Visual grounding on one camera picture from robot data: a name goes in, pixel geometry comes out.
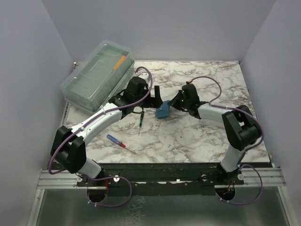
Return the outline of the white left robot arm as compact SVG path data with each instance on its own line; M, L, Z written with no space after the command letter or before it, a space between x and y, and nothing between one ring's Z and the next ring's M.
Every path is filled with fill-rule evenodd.
M92 185L101 185L104 182L102 167L87 157L86 146L107 127L131 114L136 107L159 108L162 103L159 86L133 77L123 91L111 97L102 109L88 119L72 128L61 126L57 130L50 153L49 173L54 174L52 164L57 161L71 174L85 175Z

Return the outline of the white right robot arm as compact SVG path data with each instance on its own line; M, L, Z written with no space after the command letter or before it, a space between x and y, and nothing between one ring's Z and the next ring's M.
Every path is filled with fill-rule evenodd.
M223 185L232 181L232 172L238 169L244 152L262 137L259 123L248 106L227 108L200 101L197 90L191 83L182 86L168 104L179 111L188 112L197 119L211 120L224 125L229 147L220 162L222 170L217 171L216 178Z

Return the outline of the blue leather card holder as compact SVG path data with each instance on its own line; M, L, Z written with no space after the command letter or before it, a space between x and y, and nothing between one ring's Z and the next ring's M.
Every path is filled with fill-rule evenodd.
M170 115L169 100L164 101L160 108L156 109L155 116L157 119L165 119Z

